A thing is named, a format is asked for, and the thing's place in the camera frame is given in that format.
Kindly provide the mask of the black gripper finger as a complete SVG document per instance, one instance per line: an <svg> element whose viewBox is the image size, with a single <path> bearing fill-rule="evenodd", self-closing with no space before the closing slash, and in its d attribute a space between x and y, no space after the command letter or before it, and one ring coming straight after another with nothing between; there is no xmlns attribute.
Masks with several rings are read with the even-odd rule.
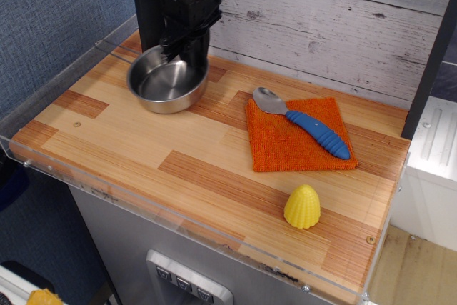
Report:
<svg viewBox="0 0 457 305"><path fill-rule="evenodd" d="M179 52L180 59L195 69L204 68L207 65L209 42L209 27L192 31L183 40L183 46Z"/></svg>

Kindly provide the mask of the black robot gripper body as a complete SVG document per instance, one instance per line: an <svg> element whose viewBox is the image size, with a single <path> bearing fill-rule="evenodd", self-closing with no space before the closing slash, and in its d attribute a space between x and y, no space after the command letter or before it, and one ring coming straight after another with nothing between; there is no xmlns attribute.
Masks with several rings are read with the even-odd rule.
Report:
<svg viewBox="0 0 457 305"><path fill-rule="evenodd" d="M179 57L183 40L192 31L211 28L222 16L222 0L160 0L165 29L160 38L162 59Z"/></svg>

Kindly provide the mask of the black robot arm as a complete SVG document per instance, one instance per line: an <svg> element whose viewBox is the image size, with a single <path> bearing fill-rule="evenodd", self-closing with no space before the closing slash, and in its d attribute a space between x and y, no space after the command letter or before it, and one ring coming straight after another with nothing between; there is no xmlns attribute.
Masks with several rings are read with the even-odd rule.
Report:
<svg viewBox="0 0 457 305"><path fill-rule="evenodd" d="M167 61L177 56L189 66L207 64L210 28L221 18L222 0L160 0L165 29L160 38Z"/></svg>

